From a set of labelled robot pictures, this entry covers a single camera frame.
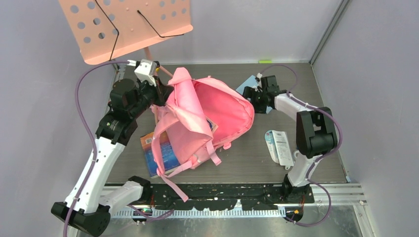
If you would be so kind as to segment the yellow treehouse paperback book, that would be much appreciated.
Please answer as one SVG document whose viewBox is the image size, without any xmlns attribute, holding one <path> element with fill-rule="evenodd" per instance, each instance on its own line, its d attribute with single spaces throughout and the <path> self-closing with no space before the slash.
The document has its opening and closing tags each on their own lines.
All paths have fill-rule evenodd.
<svg viewBox="0 0 419 237">
<path fill-rule="evenodd" d="M 210 129 L 211 129 L 211 132 L 212 133 L 215 133 L 216 132 L 216 130 L 218 129 L 218 125 L 215 123 L 215 122 L 213 122 L 210 118 L 208 118 L 208 117 L 206 117 L 206 121 L 207 121 L 207 123 L 209 124 L 209 127 L 210 127 Z"/>
</svg>

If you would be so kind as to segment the pink student backpack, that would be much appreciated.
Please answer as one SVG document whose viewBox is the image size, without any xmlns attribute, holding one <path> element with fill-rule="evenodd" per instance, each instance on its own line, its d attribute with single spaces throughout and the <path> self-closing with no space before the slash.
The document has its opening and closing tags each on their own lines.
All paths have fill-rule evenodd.
<svg viewBox="0 0 419 237">
<path fill-rule="evenodd" d="M 212 160 L 221 164 L 216 149 L 229 149 L 231 143 L 253 125 L 253 105 L 224 82 L 207 76 L 193 79 L 185 67 L 177 68 L 168 84 L 174 87 L 165 106 L 153 112 L 158 116 L 151 149 L 156 173 L 186 202 L 188 196 L 170 178 L 184 170 L 195 169 Z M 211 132 L 206 117 L 218 125 Z M 166 174 L 160 137 L 167 134 L 173 153 L 180 163 Z"/>
</svg>

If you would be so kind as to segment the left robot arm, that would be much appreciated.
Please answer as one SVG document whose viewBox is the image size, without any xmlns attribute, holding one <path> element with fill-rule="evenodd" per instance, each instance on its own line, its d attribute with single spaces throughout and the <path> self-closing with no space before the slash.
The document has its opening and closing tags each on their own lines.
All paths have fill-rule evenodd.
<svg viewBox="0 0 419 237">
<path fill-rule="evenodd" d="M 137 129 L 137 118 L 152 105 L 164 106 L 174 88 L 156 79 L 122 79 L 114 83 L 109 111 L 92 136 L 93 148 L 76 185 L 63 202 L 55 202 L 51 213 L 68 226 L 98 237 L 107 229 L 112 215 L 125 206 L 151 200 L 150 181 L 132 176 L 118 189 L 102 197 L 108 176 Z"/>
</svg>

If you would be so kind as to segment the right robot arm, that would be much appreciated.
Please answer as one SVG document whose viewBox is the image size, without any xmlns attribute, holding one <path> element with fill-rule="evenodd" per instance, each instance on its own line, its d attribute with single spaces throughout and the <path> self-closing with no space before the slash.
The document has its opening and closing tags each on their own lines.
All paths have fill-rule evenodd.
<svg viewBox="0 0 419 237">
<path fill-rule="evenodd" d="M 323 157 L 334 151 L 340 142 L 339 129 L 328 107 L 315 107 L 281 90 L 275 76 L 258 74 L 252 84 L 243 83 L 238 92 L 248 99 L 258 114 L 270 107 L 283 112 L 296 122 L 296 148 L 299 155 L 284 177 L 280 189 L 287 202 L 296 202 L 309 193 L 311 175 Z"/>
</svg>

